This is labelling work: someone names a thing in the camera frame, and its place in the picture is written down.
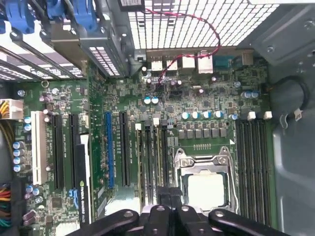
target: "pcie slot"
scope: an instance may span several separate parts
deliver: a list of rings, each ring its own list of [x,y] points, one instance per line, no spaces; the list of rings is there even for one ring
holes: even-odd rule
[[[63,121],[61,115],[53,115],[53,156],[54,156],[54,172],[55,172],[55,188],[64,188],[64,172],[63,172]]]
[[[127,112],[119,112],[123,186],[130,186],[130,153]]]
[[[46,124],[44,114],[40,111],[31,112],[31,154],[33,184],[43,184],[47,181],[46,172]]]
[[[140,198],[140,208],[142,209],[146,205],[146,192],[145,186],[145,167],[143,163],[143,138],[141,131],[141,124],[139,124],[139,129],[137,129],[137,151],[138,151],[138,182],[139,182],[139,198]]]
[[[106,122],[106,136],[107,136],[107,155],[108,155],[108,175],[109,188],[114,188],[114,147],[113,147],[113,127],[112,127],[112,113],[105,112],[104,119]]]
[[[148,202],[150,205],[153,204],[153,173],[152,173],[152,139],[151,139],[151,124],[145,123],[145,147],[146,147],[146,156],[148,164],[148,178],[147,178],[147,187],[148,187]]]
[[[79,116],[77,114],[69,115],[69,128],[70,128],[70,160],[71,160],[71,172],[72,172],[72,188],[76,188],[76,170],[75,170],[75,160],[76,160],[76,145],[77,139],[79,138]]]
[[[167,155],[167,125],[162,125],[161,127],[161,152],[162,152],[163,183],[164,183],[164,186],[168,186],[169,164],[168,164],[168,155]]]

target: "capacitor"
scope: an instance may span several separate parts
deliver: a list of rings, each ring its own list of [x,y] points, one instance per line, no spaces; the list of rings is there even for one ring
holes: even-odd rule
[[[45,123],[50,123],[50,117],[45,117],[45,118],[44,118],[44,122],[45,122]]]
[[[25,191],[27,193],[32,193],[33,192],[33,186],[31,186],[31,185],[26,186],[26,190]]]
[[[29,220],[29,219],[31,219],[31,218],[33,218],[35,216],[36,216],[36,211],[30,210],[28,213],[23,215],[22,219],[25,221],[25,220]]]
[[[17,156],[23,156],[25,154],[24,149],[15,149],[13,151],[13,156],[17,157]]]
[[[252,98],[258,98],[259,97],[259,92],[254,90],[252,91]]]
[[[252,92],[251,91],[245,91],[241,93],[242,98],[251,98]]]
[[[193,119],[198,119],[199,113],[198,113],[198,112],[193,112],[193,113],[191,114],[191,117],[192,117]]]
[[[151,80],[150,78],[148,78],[147,81],[146,81],[146,83],[147,83],[147,86],[151,86],[152,80]]]
[[[240,87],[242,86],[242,84],[241,84],[241,82],[236,81],[236,82],[234,82],[234,86],[235,86],[236,88],[240,88]]]
[[[24,90],[18,90],[18,96],[19,97],[25,97],[26,92]]]
[[[205,119],[208,119],[211,117],[211,112],[203,112],[202,113],[202,116],[205,118]]]
[[[238,119],[238,115],[237,114],[231,114],[228,116],[229,119],[231,120],[237,120]]]
[[[13,163],[15,165],[19,165],[19,164],[23,164],[25,162],[25,158],[23,156],[20,156],[20,157],[15,157],[13,159]]]
[[[52,115],[53,115],[53,113],[52,113],[51,111],[49,111],[48,109],[44,109],[44,110],[43,110],[43,113],[44,113],[45,115],[48,115],[48,116],[52,116]]]
[[[38,186],[37,188],[33,189],[32,193],[34,196],[38,196],[39,194],[44,192],[44,188],[42,186]]]
[[[35,222],[36,222],[35,217],[32,217],[31,219],[24,221],[23,225],[24,226],[28,226],[28,225],[31,225],[31,224],[35,224]]]
[[[215,118],[221,118],[222,112],[221,111],[215,111]]]
[[[18,173],[18,172],[21,172],[21,171],[24,171],[25,170],[25,165],[24,164],[21,164],[21,165],[14,165],[13,166],[13,171]]]
[[[157,97],[153,97],[152,98],[152,103],[153,104],[157,104],[158,103],[158,98]]]
[[[30,124],[26,124],[25,126],[24,126],[24,130],[25,131],[30,131],[32,129],[32,126],[30,125]]]
[[[16,141],[13,143],[13,148],[14,149],[20,149],[20,148],[24,148],[25,147],[25,143],[22,141]]]
[[[53,88],[53,89],[51,90],[51,93],[52,93],[53,95],[57,95],[57,94],[59,93],[59,89]]]
[[[149,105],[151,103],[151,98],[150,97],[145,97],[143,102],[147,105]]]
[[[25,117],[25,118],[24,118],[24,122],[25,122],[26,124],[30,124],[30,123],[32,122],[31,117]]]
[[[50,102],[49,98],[46,97],[46,96],[40,96],[40,97],[39,97],[39,101],[40,101],[40,102]]]
[[[189,114],[187,112],[183,112],[182,113],[182,118],[183,119],[188,119],[188,117],[189,117]]]
[[[42,196],[39,196],[39,197],[35,198],[35,203],[36,203],[36,204],[40,204],[40,203],[42,203],[43,201],[44,201],[44,199],[43,199]]]

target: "red wire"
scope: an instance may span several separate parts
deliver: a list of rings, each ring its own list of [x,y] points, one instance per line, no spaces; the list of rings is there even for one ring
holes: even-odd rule
[[[152,11],[148,8],[146,8],[147,11],[151,12],[153,15],[154,14],[163,14],[163,15],[170,15],[170,16],[176,16],[176,17],[179,17],[179,16],[189,16],[189,17],[192,17],[192,18],[195,18],[195,19],[198,19],[200,21],[203,21],[205,23],[207,23],[209,25],[209,27],[213,30],[214,34],[216,35],[217,39],[218,39],[218,45],[217,45],[217,48],[213,50],[213,52],[211,53],[208,53],[208,54],[204,54],[204,55],[199,55],[199,56],[195,56],[195,55],[190,55],[190,54],[181,54],[181,55],[178,55],[177,57],[175,57],[172,62],[162,71],[161,75],[159,76],[159,79],[158,79],[158,83],[160,84],[162,82],[162,78],[163,78],[163,75],[167,72],[168,68],[174,63],[176,62],[179,58],[182,58],[182,57],[186,57],[186,58],[205,58],[205,57],[210,57],[214,54],[216,54],[218,52],[218,50],[221,48],[221,40],[220,40],[220,36],[219,34],[216,32],[216,29],[213,27],[212,24],[210,24],[206,19],[203,19],[201,17],[196,17],[195,15],[190,15],[190,14],[185,14],[185,13],[173,13],[173,12],[168,12],[168,11],[165,11],[165,12],[156,12],[156,11]]]

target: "black pcie slot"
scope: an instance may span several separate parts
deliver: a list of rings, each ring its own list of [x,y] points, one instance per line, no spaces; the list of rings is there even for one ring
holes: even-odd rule
[[[162,168],[163,168],[163,183],[164,186],[169,185],[168,176],[168,155],[167,155],[167,125],[161,127],[161,153],[162,153]]]
[[[153,204],[153,173],[151,168],[152,160],[152,139],[151,139],[151,124],[145,123],[145,147],[147,155],[147,164],[148,164],[148,178],[147,178],[147,188],[148,188],[148,202]]]
[[[138,142],[138,165],[139,165],[139,196],[141,208],[146,205],[146,192],[145,192],[145,167],[143,163],[143,138],[142,131],[137,130]]]
[[[119,112],[120,141],[122,150],[123,186],[130,186],[130,154],[127,112]]]
[[[52,117],[53,128],[53,156],[54,156],[54,180],[55,188],[64,188],[64,172],[63,172],[63,120],[61,115]]]
[[[72,173],[72,188],[77,188],[76,184],[76,169],[75,169],[75,158],[76,158],[76,145],[79,137],[79,116],[77,114],[69,115],[69,128],[70,128],[70,152],[71,152],[71,173]]]

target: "blue capacitor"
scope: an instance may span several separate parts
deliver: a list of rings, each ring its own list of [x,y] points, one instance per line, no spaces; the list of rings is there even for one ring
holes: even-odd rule
[[[31,131],[31,129],[32,129],[32,126],[30,124],[26,124],[24,126],[24,130],[27,131],[27,132]]]
[[[252,98],[258,98],[259,92],[258,91],[252,91]]]

